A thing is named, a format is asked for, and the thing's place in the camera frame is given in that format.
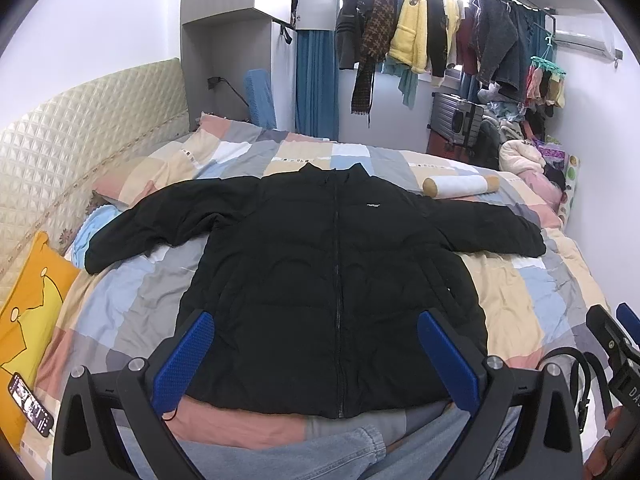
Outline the person's right hand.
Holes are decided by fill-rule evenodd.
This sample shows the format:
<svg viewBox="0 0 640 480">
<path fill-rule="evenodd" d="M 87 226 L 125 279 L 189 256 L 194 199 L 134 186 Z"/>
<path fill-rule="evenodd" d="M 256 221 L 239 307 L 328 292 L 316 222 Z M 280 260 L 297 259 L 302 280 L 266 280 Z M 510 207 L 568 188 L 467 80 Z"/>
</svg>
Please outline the person's right hand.
<svg viewBox="0 0 640 480">
<path fill-rule="evenodd" d="M 622 411 L 622 406 L 616 406 L 616 408 L 612 409 L 605 422 L 606 431 L 611 432 L 617 426 Z M 608 466 L 608 458 L 605 454 L 605 445 L 608 443 L 608 440 L 610 440 L 609 437 L 603 437 L 593 448 L 588 460 L 585 461 L 584 471 L 582 472 L 582 478 L 584 480 L 593 480 L 605 471 Z"/>
</svg>

